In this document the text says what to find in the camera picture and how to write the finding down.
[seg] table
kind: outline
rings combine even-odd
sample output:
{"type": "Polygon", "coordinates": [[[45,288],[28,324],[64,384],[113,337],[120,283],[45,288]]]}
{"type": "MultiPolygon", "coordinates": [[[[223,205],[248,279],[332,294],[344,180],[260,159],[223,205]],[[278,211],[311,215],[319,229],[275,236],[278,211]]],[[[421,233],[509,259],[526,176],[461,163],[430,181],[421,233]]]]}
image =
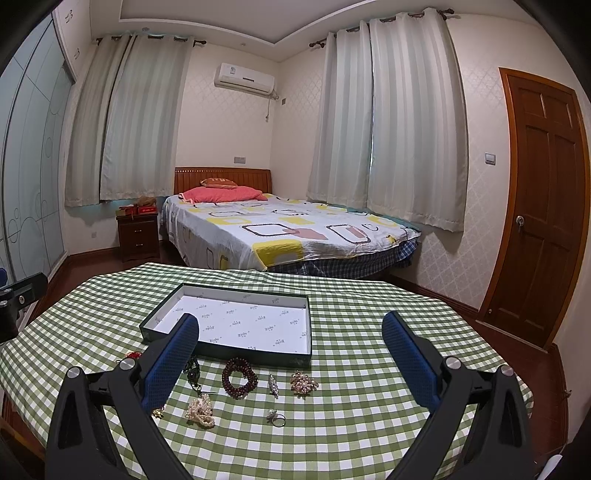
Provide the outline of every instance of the table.
{"type": "MultiPolygon", "coordinates": [[[[398,310],[444,356],[489,371],[504,363],[443,302],[387,283],[144,264],[84,282],[0,353],[0,384],[42,443],[68,367],[79,365],[87,373],[111,369],[128,352],[144,350],[140,322],[182,282],[308,295],[311,375],[320,384],[309,397],[298,398],[290,391],[293,372],[254,367],[259,387],[234,400],[222,387],[223,364],[201,360],[203,391],[211,393],[216,419],[214,428],[204,430],[184,419],[194,392],[181,375],[164,418],[154,421],[196,478],[306,478],[306,472],[316,472],[314,478],[385,478],[428,416],[383,344],[382,317],[390,310],[398,310]],[[278,400],[268,394],[269,373],[277,379],[278,400]],[[269,408],[286,416],[284,428],[267,424],[269,408]]],[[[519,384],[531,412],[532,392],[519,384]]],[[[114,410],[105,410],[125,465],[145,478],[114,410]]],[[[453,468],[474,410],[467,408],[439,478],[453,468]]]]}

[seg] white curtain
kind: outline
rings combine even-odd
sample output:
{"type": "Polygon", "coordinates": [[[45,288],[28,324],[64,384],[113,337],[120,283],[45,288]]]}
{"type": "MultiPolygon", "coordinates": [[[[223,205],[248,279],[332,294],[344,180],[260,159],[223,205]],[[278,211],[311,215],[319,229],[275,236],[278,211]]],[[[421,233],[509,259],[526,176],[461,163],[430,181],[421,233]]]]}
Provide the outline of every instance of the white curtain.
{"type": "Polygon", "coordinates": [[[363,209],[371,156],[372,63],[367,23],[326,39],[324,79],[308,183],[310,200],[363,209]]]}
{"type": "Polygon", "coordinates": [[[467,128],[457,58],[435,9],[370,22],[374,144],[368,208],[462,231],[467,128]]]}
{"type": "Polygon", "coordinates": [[[100,199],[173,194],[181,100],[193,39],[134,38],[115,82],[100,199]]]}
{"type": "Polygon", "coordinates": [[[66,169],[65,204],[99,203],[100,157],[109,98],[129,35],[105,37],[96,49],[74,116],[66,169]]]}

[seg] wooden headboard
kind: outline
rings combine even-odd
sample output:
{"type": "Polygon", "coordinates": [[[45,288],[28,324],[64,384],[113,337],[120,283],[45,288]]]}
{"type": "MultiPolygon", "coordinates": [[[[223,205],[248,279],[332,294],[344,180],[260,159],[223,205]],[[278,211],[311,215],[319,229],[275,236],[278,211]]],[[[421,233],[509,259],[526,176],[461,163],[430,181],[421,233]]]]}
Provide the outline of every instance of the wooden headboard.
{"type": "Polygon", "coordinates": [[[271,170],[235,167],[176,167],[174,169],[174,194],[199,187],[202,180],[221,177],[239,185],[252,187],[263,193],[272,193],[271,170]]]}

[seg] baseboard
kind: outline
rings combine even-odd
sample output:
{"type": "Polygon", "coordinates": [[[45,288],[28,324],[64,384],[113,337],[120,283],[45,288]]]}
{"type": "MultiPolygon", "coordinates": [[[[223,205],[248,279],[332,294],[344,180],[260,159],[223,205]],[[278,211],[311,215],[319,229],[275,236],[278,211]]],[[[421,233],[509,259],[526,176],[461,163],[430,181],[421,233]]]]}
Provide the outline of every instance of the baseboard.
{"type": "Polygon", "coordinates": [[[79,262],[90,260],[96,257],[105,257],[111,255],[119,255],[119,247],[99,248],[98,250],[89,250],[88,252],[80,252],[79,254],[72,254],[68,257],[70,262],[79,262]]]}
{"type": "Polygon", "coordinates": [[[450,297],[447,297],[445,295],[437,293],[436,291],[429,290],[428,288],[417,285],[416,283],[413,283],[411,281],[405,280],[400,277],[395,277],[392,274],[386,275],[384,280],[388,283],[391,283],[392,285],[396,285],[397,287],[403,288],[404,290],[407,290],[407,291],[411,291],[411,292],[416,293],[418,295],[422,295],[424,297],[429,297],[432,299],[441,300],[442,302],[449,305],[456,312],[458,312],[458,314],[460,314],[463,318],[468,318],[470,320],[476,320],[476,318],[478,317],[478,309],[476,309],[470,305],[467,305],[465,303],[462,303],[459,300],[452,299],[450,297]]]}
{"type": "Polygon", "coordinates": [[[560,423],[560,439],[562,445],[566,445],[569,441],[569,398],[566,390],[566,378],[564,376],[564,366],[562,365],[562,357],[558,345],[552,343],[548,348],[548,354],[552,358],[552,365],[556,368],[556,376],[560,383],[560,391],[562,393],[562,400],[560,402],[560,412],[558,414],[558,422],[560,423]]]}
{"type": "MultiPolygon", "coordinates": [[[[63,255],[60,257],[60,259],[56,262],[56,266],[53,268],[53,270],[51,271],[51,273],[47,277],[47,292],[48,293],[50,291],[51,285],[57,284],[57,282],[55,282],[55,283],[53,282],[53,279],[58,276],[59,272],[62,272],[62,274],[64,273],[65,268],[62,269],[62,266],[68,261],[68,258],[70,258],[70,256],[66,250],[63,253],[63,255]]],[[[41,312],[47,310],[47,308],[45,308],[44,310],[41,310],[41,308],[43,308],[44,299],[46,299],[46,298],[47,298],[47,295],[44,295],[40,300],[37,300],[31,308],[29,308],[27,310],[27,313],[22,318],[21,323],[18,325],[19,332],[22,332],[23,328],[25,328],[29,323],[31,323],[31,321],[33,319],[37,318],[37,316],[40,315],[41,312]]]]}

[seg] frosted glass panel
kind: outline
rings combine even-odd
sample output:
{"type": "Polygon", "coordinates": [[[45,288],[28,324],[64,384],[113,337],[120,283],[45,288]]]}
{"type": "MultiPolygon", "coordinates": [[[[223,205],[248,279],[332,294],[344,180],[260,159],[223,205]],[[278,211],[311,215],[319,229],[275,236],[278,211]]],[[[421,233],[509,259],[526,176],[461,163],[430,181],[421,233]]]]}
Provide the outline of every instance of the frosted glass panel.
{"type": "Polygon", "coordinates": [[[0,122],[7,121],[12,109],[2,159],[2,231],[6,238],[0,245],[0,261],[12,272],[12,281],[38,272],[49,274],[64,252],[59,148],[72,83],[53,23],[42,23],[45,28],[31,33],[0,79],[0,122]],[[22,64],[27,66],[24,72],[22,64]]]}
{"type": "Polygon", "coordinates": [[[29,36],[22,42],[21,46],[18,48],[16,55],[14,56],[14,60],[16,60],[20,66],[24,69],[27,67],[27,63],[31,59],[33,52],[39,40],[43,36],[43,33],[47,29],[49,23],[51,21],[51,17],[47,16],[44,20],[41,21],[29,34],[29,36]]]}

